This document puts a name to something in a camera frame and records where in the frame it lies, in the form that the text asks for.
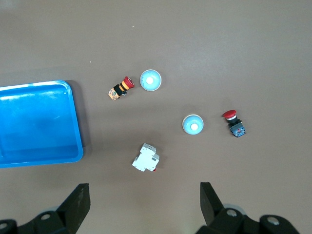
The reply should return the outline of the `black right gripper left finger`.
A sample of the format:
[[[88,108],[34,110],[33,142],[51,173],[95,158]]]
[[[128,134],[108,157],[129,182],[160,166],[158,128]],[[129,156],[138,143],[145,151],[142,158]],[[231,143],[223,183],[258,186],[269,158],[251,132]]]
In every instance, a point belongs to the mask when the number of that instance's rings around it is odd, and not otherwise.
[[[24,225],[0,220],[0,234],[76,234],[90,210],[89,184],[79,184],[55,211],[45,211]]]

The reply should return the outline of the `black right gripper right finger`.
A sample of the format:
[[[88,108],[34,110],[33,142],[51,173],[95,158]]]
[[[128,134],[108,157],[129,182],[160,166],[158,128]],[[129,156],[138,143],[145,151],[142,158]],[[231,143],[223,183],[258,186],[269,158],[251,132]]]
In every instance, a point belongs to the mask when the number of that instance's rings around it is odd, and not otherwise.
[[[196,234],[299,234],[287,219],[267,214],[254,221],[235,208],[225,208],[211,183],[200,183],[200,208],[206,224]]]

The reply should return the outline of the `white circuit breaker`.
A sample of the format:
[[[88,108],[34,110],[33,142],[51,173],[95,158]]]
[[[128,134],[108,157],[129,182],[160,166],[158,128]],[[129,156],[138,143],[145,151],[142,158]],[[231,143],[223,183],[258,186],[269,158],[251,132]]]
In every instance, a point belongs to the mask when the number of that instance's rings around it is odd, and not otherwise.
[[[139,155],[134,159],[132,166],[144,172],[156,170],[159,163],[159,155],[156,153],[156,148],[150,144],[144,143],[140,149]]]

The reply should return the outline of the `red emergency stop yellow collar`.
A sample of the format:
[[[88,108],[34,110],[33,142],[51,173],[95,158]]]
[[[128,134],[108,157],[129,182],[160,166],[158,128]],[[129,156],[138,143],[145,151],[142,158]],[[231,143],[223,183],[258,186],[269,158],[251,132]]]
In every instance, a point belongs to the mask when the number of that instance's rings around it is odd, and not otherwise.
[[[126,96],[127,91],[134,88],[134,86],[134,82],[128,76],[126,76],[121,83],[115,85],[109,90],[108,96],[112,100],[117,100],[122,96]]]

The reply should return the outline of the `red mushroom button black base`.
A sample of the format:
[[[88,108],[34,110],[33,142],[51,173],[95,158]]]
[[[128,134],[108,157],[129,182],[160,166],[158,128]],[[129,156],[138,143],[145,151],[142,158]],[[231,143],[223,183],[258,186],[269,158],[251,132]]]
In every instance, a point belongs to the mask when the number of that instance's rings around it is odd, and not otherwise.
[[[228,110],[223,114],[228,123],[228,127],[234,137],[238,138],[246,133],[242,121],[237,117],[236,110]]]

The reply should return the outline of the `blue plastic tray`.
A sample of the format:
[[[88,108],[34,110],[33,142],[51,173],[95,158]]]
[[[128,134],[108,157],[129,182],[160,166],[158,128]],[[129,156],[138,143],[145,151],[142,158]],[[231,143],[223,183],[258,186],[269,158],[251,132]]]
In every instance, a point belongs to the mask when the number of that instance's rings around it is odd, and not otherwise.
[[[0,168],[83,157],[73,92],[63,80],[0,87]]]

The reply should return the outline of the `light blue call bell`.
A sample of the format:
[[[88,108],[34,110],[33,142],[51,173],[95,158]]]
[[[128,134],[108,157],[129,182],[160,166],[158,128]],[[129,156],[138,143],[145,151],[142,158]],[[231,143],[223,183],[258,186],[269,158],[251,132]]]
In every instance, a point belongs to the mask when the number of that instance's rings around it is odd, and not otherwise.
[[[154,69],[148,69],[140,76],[140,85],[148,92],[157,90],[161,86],[161,83],[162,77],[160,73]]]
[[[182,128],[187,134],[197,135],[202,132],[204,121],[199,115],[187,115],[182,121]]]

